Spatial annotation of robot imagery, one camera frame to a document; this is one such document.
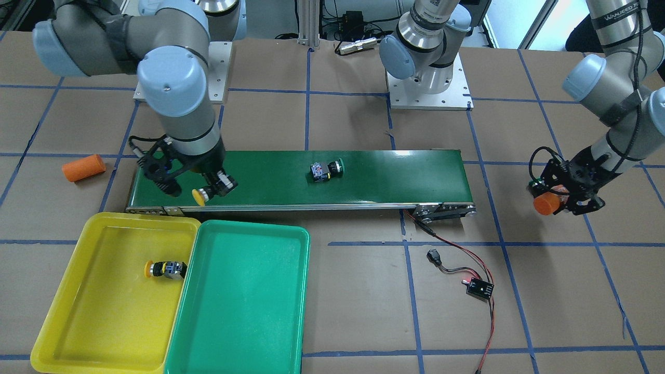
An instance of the metal connector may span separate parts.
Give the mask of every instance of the metal connector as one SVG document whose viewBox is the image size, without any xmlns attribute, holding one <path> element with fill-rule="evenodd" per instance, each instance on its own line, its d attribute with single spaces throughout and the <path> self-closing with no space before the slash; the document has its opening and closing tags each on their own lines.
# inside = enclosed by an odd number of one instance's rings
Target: metal connector
<svg viewBox="0 0 665 374">
<path fill-rule="evenodd" d="M 349 55 L 354 52 L 360 52 L 364 51 L 365 49 L 371 49 L 373 48 L 378 42 L 376 41 L 376 38 L 372 37 L 369 39 L 363 39 L 359 41 L 355 41 L 351 44 L 347 44 L 339 49 L 339 54 L 344 56 L 344 55 Z"/>
</svg>

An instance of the green conveyor belt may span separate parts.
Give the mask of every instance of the green conveyor belt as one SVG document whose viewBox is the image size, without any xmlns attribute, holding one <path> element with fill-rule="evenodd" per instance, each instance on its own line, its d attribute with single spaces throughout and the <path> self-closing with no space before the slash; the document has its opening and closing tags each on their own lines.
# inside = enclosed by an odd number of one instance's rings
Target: green conveyor belt
<svg viewBox="0 0 665 374">
<path fill-rule="evenodd" d="M 345 171 L 314 182 L 310 165 L 341 158 Z M 459 150 L 229 151 L 226 172 L 238 187 L 199 207 L 190 191 L 205 185 L 187 172 L 178 178 L 182 194 L 167 196 L 137 171 L 128 212 L 157 207 L 183 211 L 259 211 L 413 208 L 422 203 L 473 204 Z"/>
</svg>

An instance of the white mounting plate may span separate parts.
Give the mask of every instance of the white mounting plate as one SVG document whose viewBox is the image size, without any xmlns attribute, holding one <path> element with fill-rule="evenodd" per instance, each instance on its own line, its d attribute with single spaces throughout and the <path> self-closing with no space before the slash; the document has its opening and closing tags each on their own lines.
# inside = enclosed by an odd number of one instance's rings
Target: white mounting plate
<svg viewBox="0 0 665 374">
<path fill-rule="evenodd" d="M 208 94 L 213 104 L 223 104 L 226 94 L 226 84 L 229 77 L 229 68 L 231 66 L 231 47 L 230 41 L 214 41 L 210 43 L 208 51 Z M 134 99 L 146 101 L 141 94 L 142 87 L 139 83 L 134 91 Z"/>
<path fill-rule="evenodd" d="M 426 94 L 413 78 L 397 79 L 386 73 L 390 91 L 390 107 L 393 109 L 467 110 L 473 109 L 473 101 L 462 68 L 462 60 L 455 57 L 454 75 L 450 87 L 440 94 Z"/>
</svg>

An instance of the green tray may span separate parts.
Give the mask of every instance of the green tray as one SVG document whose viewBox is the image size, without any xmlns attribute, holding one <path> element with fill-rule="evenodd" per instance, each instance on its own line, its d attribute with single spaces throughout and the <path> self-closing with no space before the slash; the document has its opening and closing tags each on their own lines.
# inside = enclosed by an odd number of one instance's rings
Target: green tray
<svg viewBox="0 0 665 374">
<path fill-rule="evenodd" d="M 299 374 L 309 263 L 300 227 L 199 228 L 166 374 Z"/>
<path fill-rule="evenodd" d="M 313 181 L 311 164 L 338 158 L 345 165 L 342 177 Z M 173 198 L 139 170 L 126 212 L 409 209 L 421 204 L 475 210 L 459 150 L 229 151 L 224 167 L 238 187 L 204 207 L 190 193 L 205 185 L 199 174 L 181 175 L 182 195 Z"/>
</svg>

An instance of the plastic bin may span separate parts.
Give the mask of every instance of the plastic bin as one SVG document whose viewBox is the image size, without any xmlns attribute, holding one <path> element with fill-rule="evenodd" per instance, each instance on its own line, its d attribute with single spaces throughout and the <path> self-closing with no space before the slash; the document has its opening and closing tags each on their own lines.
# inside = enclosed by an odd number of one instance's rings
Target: plastic bin
<svg viewBox="0 0 665 374">
<path fill-rule="evenodd" d="M 299 374 L 309 234 L 207 221 L 198 232 L 167 374 Z"/>
<path fill-rule="evenodd" d="M 33 348 L 45 373 L 163 373 L 184 282 L 148 260 L 189 263 L 191 218 L 99 213 L 85 224 Z"/>
</svg>

